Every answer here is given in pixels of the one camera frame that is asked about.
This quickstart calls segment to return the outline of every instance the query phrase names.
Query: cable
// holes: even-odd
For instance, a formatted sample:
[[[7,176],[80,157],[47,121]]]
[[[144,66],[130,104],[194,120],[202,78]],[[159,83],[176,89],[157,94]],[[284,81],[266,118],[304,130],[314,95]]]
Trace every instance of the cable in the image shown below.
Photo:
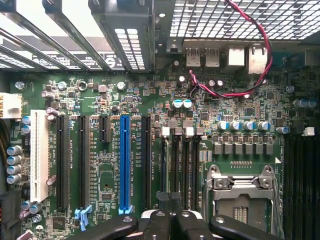
[[[234,97],[241,97],[241,96],[244,96],[244,95],[247,95],[247,94],[251,94],[255,89],[257,89],[258,87],[260,87],[263,84],[264,77],[267,75],[269,69],[272,66],[273,48],[272,48],[271,42],[269,41],[269,39],[267,37],[267,34],[266,34],[265,30],[264,30],[264,28],[262,27],[261,24],[257,23],[257,21],[253,17],[251,17],[250,15],[248,15],[244,11],[242,11],[242,9],[236,3],[234,3],[233,1],[231,1],[231,0],[225,0],[225,1],[226,1],[227,4],[229,4],[229,6],[234,11],[239,12],[240,15],[245,18],[245,20],[247,20],[248,22],[254,24],[257,27],[259,33],[263,36],[265,48],[267,50],[267,62],[266,62],[266,65],[265,65],[265,69],[264,69],[263,73],[260,75],[258,81],[255,83],[255,85],[253,87],[247,89],[246,91],[238,92],[238,93],[219,93],[219,92],[216,92],[216,91],[212,91],[209,88],[207,88],[205,85],[199,83],[199,81],[197,80],[196,76],[193,74],[192,70],[189,71],[189,74],[191,76],[191,82],[194,85],[198,86],[201,90],[213,95],[214,97],[231,99],[231,98],[234,98]]]

